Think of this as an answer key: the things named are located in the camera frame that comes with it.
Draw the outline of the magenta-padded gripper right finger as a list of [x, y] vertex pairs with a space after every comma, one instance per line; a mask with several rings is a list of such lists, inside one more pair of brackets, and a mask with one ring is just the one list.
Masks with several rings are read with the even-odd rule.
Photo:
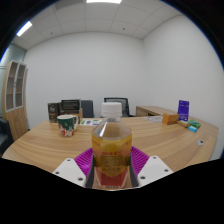
[[158, 156], [148, 156], [138, 148], [131, 148], [130, 179], [134, 188], [146, 186], [172, 173]]

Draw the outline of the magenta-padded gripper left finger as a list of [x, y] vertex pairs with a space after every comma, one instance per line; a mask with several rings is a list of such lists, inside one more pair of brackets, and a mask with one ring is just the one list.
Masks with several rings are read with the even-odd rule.
[[76, 158], [66, 158], [53, 174], [84, 188], [94, 183], [93, 149], [87, 149]]

